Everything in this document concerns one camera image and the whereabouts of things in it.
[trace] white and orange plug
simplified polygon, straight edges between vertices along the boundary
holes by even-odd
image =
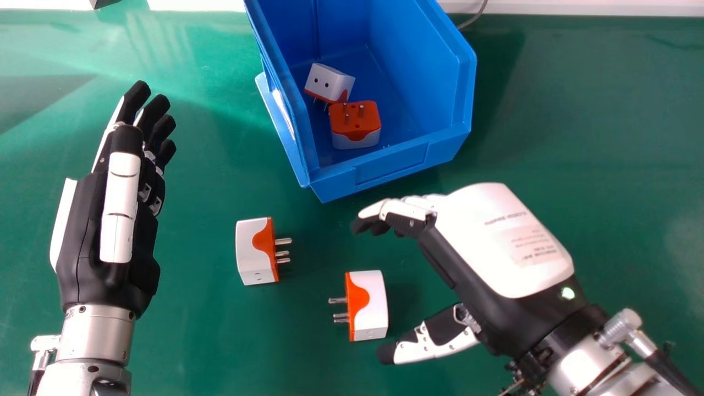
[[[291,238],[275,239],[271,217],[238,221],[234,248],[242,283],[250,286],[278,282],[279,265],[290,263],[291,259],[288,250],[277,251],[277,247],[291,242]]]
[[[386,337],[389,310],[381,271],[345,273],[345,297],[331,298],[330,304],[345,304],[347,312],[334,314],[333,322],[349,324],[350,342]]]

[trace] back of robotic hand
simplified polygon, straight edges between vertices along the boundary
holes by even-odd
[[[359,212],[354,233],[417,240],[460,302],[378,351],[383,364],[454,354],[482,343],[510,357],[513,384],[500,395],[701,395],[639,330],[625,309],[610,318],[590,304],[572,258],[503,184],[480,183],[448,195],[384,199]],[[621,344],[644,364],[634,364]]]
[[[49,258],[65,312],[61,335],[32,341],[28,395],[128,395],[134,322],[156,294],[153,257],[176,152],[168,99],[137,82],[120,99],[92,171],[66,179]]]

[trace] white label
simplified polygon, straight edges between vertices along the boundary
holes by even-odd
[[[558,243],[540,224],[499,231],[496,241],[519,267],[534,266],[561,258]]]

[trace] blue bin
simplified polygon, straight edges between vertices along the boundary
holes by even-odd
[[[259,91],[301,187],[321,202],[450,161],[470,133],[477,57],[435,0],[245,0],[261,51]],[[327,112],[303,93],[313,62],[356,78],[381,140],[332,147]]]

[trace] green led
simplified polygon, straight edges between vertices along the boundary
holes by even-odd
[[[571,287],[563,287],[560,291],[560,297],[566,299],[567,301],[573,300],[577,296],[577,293]]]

